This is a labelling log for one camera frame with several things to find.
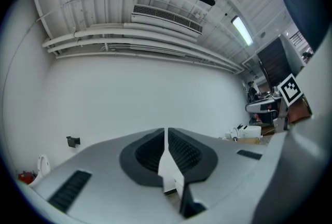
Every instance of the air vent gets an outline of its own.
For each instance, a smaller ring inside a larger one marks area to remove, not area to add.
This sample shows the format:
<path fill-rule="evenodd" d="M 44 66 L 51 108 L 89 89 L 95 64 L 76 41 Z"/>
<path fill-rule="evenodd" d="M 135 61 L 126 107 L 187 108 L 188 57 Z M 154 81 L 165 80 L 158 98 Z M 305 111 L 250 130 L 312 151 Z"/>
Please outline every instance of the air vent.
<path fill-rule="evenodd" d="M 142 6 L 142 5 L 135 5 L 133 13 L 145 14 L 145 15 L 149 15 L 149 16 L 154 16 L 154 17 L 159 17 L 159 18 L 163 18 L 166 20 L 170 20 L 170 21 L 180 24 L 182 26 L 191 28 L 192 30 L 194 30 L 200 34 L 203 31 L 203 27 L 201 25 L 199 25 L 189 19 L 186 19 L 182 16 L 175 15 L 171 12 L 164 11 L 164 10 L 161 10 L 158 8 Z"/>

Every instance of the white wall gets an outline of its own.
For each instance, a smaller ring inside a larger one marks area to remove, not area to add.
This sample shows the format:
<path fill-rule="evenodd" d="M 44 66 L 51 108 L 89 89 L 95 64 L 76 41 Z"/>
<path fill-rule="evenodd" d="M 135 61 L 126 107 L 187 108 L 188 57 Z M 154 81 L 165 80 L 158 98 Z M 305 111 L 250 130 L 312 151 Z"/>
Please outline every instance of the white wall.
<path fill-rule="evenodd" d="M 138 131 L 179 127 L 218 137 L 249 121 L 239 77 L 139 58 L 58 60 L 40 99 L 33 141 L 52 167 L 87 146 Z M 81 145 L 69 148 L 67 136 L 80 137 Z M 160 174 L 176 169 L 164 157 L 161 163 L 167 167 Z M 169 183 L 165 191 L 174 188 Z"/>
<path fill-rule="evenodd" d="M 12 173 L 36 170 L 33 135 L 36 105 L 54 59 L 41 43 L 47 37 L 33 0 L 18 0 L 8 10 L 0 34 L 0 143 Z"/>

